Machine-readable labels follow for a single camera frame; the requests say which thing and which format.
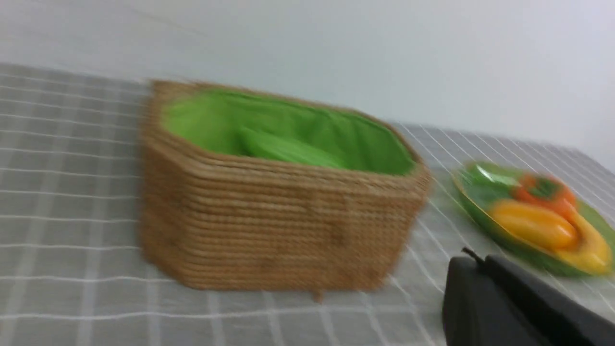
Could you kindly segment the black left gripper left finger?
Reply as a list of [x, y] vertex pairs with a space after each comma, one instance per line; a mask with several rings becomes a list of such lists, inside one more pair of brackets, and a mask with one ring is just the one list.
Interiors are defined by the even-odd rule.
[[467, 256], [448, 264], [442, 326], [448, 346], [551, 346], [485, 270], [485, 261]]

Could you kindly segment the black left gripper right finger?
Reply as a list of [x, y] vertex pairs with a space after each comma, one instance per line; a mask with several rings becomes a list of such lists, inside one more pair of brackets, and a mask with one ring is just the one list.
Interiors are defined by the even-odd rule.
[[520, 266], [489, 255], [486, 273], [553, 346], [613, 346], [614, 324]]

